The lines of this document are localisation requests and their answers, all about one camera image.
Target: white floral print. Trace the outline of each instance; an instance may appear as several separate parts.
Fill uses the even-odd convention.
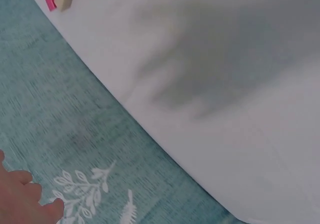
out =
[[[91,169],[91,183],[86,175],[78,170],[75,170],[77,181],[72,179],[72,176],[67,171],[62,171],[62,176],[55,177],[55,183],[63,187],[63,193],[73,194],[75,199],[66,198],[65,194],[57,190],[52,193],[55,196],[51,198],[52,202],[55,198],[60,198],[64,201],[64,218],[57,224],[86,224],[86,219],[92,219],[97,213],[96,208],[101,203],[102,192],[108,193],[108,176],[114,168],[114,161],[108,169]],[[125,205],[120,217],[120,224],[135,224],[137,218],[137,208],[133,204],[133,193],[128,190],[128,202]]]

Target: white sheet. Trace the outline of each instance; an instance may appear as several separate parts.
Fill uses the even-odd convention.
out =
[[[147,132],[242,221],[320,220],[320,0],[38,5]]]

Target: green object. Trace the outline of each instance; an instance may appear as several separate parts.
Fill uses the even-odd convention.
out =
[[[122,213],[125,223],[134,212],[137,224],[240,223],[121,107],[34,0],[0,0],[0,14],[0,147],[8,169],[43,185],[42,202],[82,198],[66,205],[75,223],[118,224]]]

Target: finger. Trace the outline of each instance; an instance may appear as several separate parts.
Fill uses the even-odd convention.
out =
[[[54,223],[57,223],[64,216],[65,204],[60,198],[51,204],[44,205],[43,208]]]
[[[0,163],[5,159],[5,153],[0,149]]]
[[[37,202],[40,201],[42,195],[42,187],[38,183],[28,183],[24,185],[26,194]]]
[[[32,181],[32,174],[28,171],[12,171],[9,172],[12,179],[22,183],[23,185]]]

